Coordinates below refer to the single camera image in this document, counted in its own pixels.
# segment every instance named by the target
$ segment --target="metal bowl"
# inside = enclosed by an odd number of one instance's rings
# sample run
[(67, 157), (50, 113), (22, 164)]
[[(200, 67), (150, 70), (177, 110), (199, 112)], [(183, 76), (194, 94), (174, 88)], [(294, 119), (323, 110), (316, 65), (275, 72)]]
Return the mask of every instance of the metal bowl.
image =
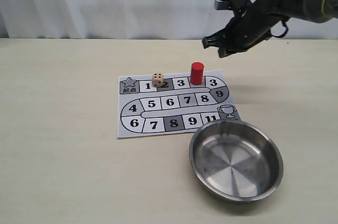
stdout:
[(274, 142), (239, 120), (219, 119), (200, 127), (189, 156), (203, 187), (231, 203), (262, 200), (283, 177), (283, 159)]

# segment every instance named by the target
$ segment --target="red cylinder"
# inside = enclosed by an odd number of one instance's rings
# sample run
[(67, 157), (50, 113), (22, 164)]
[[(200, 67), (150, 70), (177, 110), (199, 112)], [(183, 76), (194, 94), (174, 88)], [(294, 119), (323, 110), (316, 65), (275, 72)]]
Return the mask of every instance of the red cylinder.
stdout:
[(202, 84), (204, 65), (200, 62), (192, 63), (190, 72), (190, 83), (193, 85)]

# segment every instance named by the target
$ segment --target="white wall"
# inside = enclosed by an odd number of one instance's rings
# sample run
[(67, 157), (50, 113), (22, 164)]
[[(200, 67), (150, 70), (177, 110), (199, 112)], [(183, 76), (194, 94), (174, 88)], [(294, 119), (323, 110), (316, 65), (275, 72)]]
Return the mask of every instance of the white wall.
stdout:
[[(0, 12), (12, 38), (194, 39), (223, 28), (232, 16), (230, 12), (215, 11), (213, 3), (214, 0), (0, 0)], [(287, 38), (338, 39), (338, 20), (324, 24), (291, 20), (289, 26)]]

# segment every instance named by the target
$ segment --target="board game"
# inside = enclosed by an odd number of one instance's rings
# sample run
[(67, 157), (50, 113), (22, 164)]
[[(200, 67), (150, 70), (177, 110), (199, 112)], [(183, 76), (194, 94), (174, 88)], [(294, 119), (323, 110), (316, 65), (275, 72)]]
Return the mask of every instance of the board game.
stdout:
[(152, 75), (119, 77), (118, 138), (195, 132), (221, 118), (240, 120), (221, 70), (204, 72), (200, 85), (165, 74), (158, 88)]

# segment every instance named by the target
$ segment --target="beige table surface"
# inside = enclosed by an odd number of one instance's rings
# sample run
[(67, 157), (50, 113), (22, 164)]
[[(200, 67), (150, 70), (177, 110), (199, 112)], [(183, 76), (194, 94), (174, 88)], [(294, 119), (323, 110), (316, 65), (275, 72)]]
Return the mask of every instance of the beige table surface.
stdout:
[[(117, 140), (118, 76), (222, 69), (241, 118), (284, 158), (279, 189), (233, 206), (189, 163), (192, 134)], [(338, 41), (0, 40), (0, 223), (337, 223)]]

